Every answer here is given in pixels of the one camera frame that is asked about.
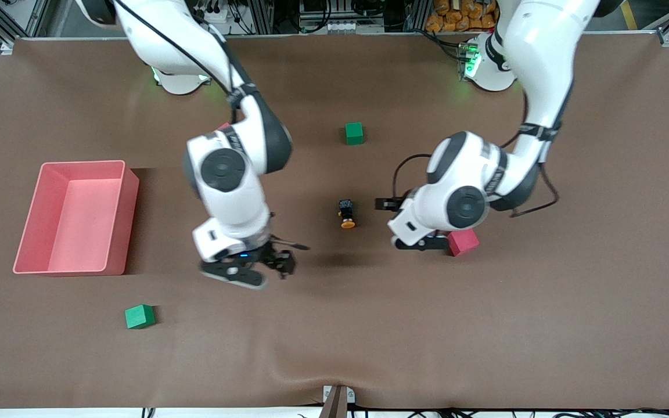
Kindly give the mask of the brown table mat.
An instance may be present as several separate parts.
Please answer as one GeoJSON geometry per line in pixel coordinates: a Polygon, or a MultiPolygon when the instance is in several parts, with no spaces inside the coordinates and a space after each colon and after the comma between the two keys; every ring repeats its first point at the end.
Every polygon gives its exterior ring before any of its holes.
{"type": "Polygon", "coordinates": [[[420,35],[230,45],[289,128],[263,177],[274,233],[310,246],[262,290],[205,278],[207,214],[184,143],[228,119],[216,86],[165,93],[126,41],[19,41],[0,56],[0,408],[303,405],[669,409],[669,48],[585,35],[547,170],[561,198],[492,212],[478,249],[399,251],[393,169],[461,130],[502,143],[517,85],[485,93],[420,35]],[[361,122],[363,145],[344,126],[361,122]],[[40,167],[122,160],[140,179],[125,275],[16,275],[40,167]],[[340,227],[351,199],[356,226],[340,227]],[[128,330],[146,304],[156,324],[128,330]]]}

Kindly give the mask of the white connector strip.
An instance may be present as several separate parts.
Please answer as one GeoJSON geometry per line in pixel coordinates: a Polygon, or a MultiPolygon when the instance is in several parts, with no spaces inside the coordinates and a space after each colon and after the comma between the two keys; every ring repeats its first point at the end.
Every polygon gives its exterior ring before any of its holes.
{"type": "Polygon", "coordinates": [[[327,34],[381,34],[385,29],[373,21],[330,21],[326,26],[327,34]]]}

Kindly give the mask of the pink plastic bin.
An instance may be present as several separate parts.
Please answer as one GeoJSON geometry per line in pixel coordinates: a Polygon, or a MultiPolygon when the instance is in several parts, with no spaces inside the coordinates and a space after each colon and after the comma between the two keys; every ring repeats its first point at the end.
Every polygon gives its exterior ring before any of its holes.
{"type": "Polygon", "coordinates": [[[40,167],[13,273],[122,275],[140,181],[122,160],[40,167]]]}

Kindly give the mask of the bag of orange items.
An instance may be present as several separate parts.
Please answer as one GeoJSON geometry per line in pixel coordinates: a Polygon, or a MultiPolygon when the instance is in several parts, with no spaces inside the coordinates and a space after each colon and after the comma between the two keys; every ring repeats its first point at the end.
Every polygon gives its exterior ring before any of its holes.
{"type": "Polygon", "coordinates": [[[425,31],[454,33],[492,32],[499,20],[497,0],[433,0],[425,31]]]}

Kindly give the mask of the white power strip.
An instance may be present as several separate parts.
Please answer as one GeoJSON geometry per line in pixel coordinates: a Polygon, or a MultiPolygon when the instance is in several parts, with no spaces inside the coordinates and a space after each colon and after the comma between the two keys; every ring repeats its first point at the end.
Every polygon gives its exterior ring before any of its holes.
{"type": "Polygon", "coordinates": [[[209,24],[227,24],[232,19],[228,3],[222,0],[197,3],[194,15],[209,24]]]}

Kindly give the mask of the grey metal bracket plate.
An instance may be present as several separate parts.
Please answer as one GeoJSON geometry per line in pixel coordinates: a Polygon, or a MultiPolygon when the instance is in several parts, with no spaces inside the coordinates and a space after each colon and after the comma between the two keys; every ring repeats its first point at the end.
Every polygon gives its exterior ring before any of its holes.
{"type": "Polygon", "coordinates": [[[355,391],[348,386],[343,385],[325,385],[323,386],[323,400],[322,403],[326,403],[332,394],[340,394],[341,397],[345,397],[348,404],[355,405],[356,397],[355,391]]]}

